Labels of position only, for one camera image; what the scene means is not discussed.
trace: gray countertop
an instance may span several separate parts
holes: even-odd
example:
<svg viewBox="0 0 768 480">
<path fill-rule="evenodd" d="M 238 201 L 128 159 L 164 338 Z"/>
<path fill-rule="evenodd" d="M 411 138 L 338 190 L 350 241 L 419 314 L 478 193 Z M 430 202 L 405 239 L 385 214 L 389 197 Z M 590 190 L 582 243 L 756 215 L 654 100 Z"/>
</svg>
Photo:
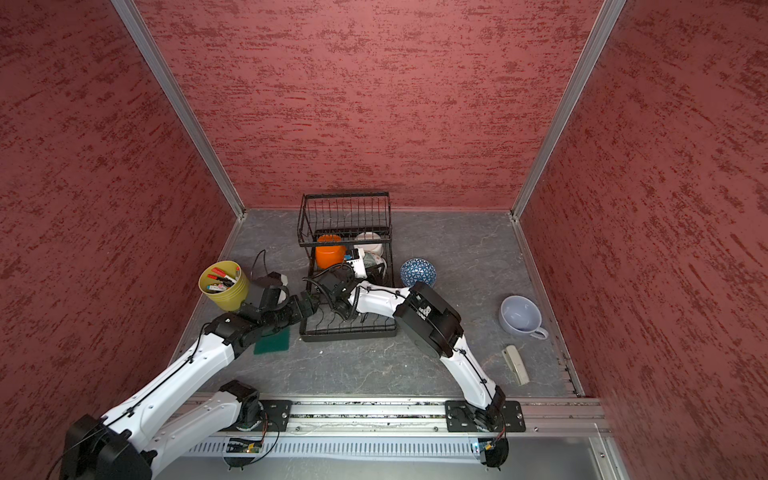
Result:
<svg viewBox="0 0 768 480">
<path fill-rule="evenodd" d="M 286 274 L 291 292 L 300 291 L 309 261 L 298 247 L 297 218 L 296 211 L 251 210 L 230 259 L 248 272 L 264 248 L 270 271 Z M 551 340 L 510 336 L 498 324 L 505 297 L 518 294 L 537 301 L 506 214 L 393 212 L 392 229 L 396 275 L 413 257 L 435 266 L 435 290 L 461 314 L 472 352 L 507 397 L 567 395 Z M 205 300 L 187 329 L 183 349 L 197 338 L 202 323 L 219 314 L 221 310 Z M 507 345 L 517 346 L 529 384 L 517 386 L 513 380 L 502 356 Z M 275 396 L 462 395 L 439 360 L 423 355 L 402 331 L 392 338 L 308 343 L 294 325 L 287 351 L 254 355 L 249 349 L 200 390 L 218 390 L 231 379 Z"/>
</svg>

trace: mug handle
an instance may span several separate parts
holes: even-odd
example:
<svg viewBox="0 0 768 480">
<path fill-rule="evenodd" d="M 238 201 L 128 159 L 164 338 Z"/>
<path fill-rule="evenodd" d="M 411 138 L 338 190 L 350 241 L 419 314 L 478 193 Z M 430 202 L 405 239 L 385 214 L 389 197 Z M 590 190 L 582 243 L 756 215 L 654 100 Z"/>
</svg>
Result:
<svg viewBox="0 0 768 480">
<path fill-rule="evenodd" d="M 549 338 L 549 332 L 541 327 L 531 332 L 531 336 L 535 339 L 546 340 Z"/>
</svg>

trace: black mounting plate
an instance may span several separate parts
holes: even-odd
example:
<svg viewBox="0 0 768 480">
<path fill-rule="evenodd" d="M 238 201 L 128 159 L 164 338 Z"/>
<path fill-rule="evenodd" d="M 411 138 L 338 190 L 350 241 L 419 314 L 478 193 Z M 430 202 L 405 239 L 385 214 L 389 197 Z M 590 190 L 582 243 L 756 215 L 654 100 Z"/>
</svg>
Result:
<svg viewBox="0 0 768 480">
<path fill-rule="evenodd" d="M 524 432 L 525 419 L 520 402 L 507 400 L 502 406 L 507 432 Z M 475 422 L 469 417 L 467 402 L 448 400 L 445 402 L 445 423 L 449 432 L 479 432 Z"/>
<path fill-rule="evenodd" d="M 290 420 L 290 400 L 260 400 L 261 407 L 270 420 L 266 430 L 268 432 L 285 432 Z"/>
</svg>

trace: yellow bucket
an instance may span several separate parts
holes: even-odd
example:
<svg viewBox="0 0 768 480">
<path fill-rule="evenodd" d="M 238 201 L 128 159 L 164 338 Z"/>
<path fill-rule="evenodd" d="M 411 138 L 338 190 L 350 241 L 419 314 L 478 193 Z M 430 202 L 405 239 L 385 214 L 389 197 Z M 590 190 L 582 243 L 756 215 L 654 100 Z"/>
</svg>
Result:
<svg viewBox="0 0 768 480">
<path fill-rule="evenodd" d="M 214 283 L 219 283 L 219 280 L 208 278 L 208 275 L 216 275 L 214 273 L 214 268 L 224 270 L 227 275 L 237 279 L 237 281 L 223 292 L 211 292 L 206 290 L 205 287 L 213 285 Z M 225 312 L 234 312 L 240 308 L 240 304 L 245 300 L 245 297 L 248 296 L 250 282 L 248 281 L 248 277 L 245 276 L 243 269 L 240 268 L 240 265 L 231 260 L 224 260 L 223 262 L 216 262 L 206 268 L 203 274 L 200 275 L 200 279 L 197 281 L 197 286 L 200 287 L 200 291 L 205 293 L 208 298 L 216 302 L 219 308 Z"/>
</svg>

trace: orange cup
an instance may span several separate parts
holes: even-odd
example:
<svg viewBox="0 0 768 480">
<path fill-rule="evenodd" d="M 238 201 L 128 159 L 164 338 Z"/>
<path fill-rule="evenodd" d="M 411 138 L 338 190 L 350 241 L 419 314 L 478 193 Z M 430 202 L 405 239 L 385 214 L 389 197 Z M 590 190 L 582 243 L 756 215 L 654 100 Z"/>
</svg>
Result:
<svg viewBox="0 0 768 480">
<path fill-rule="evenodd" d="M 338 235 L 322 235 L 317 239 L 318 242 L 340 242 Z M 332 245 L 328 247 L 315 247 L 315 260 L 317 266 L 326 269 L 329 266 L 336 265 L 344 261 L 346 247 L 343 245 Z"/>
</svg>

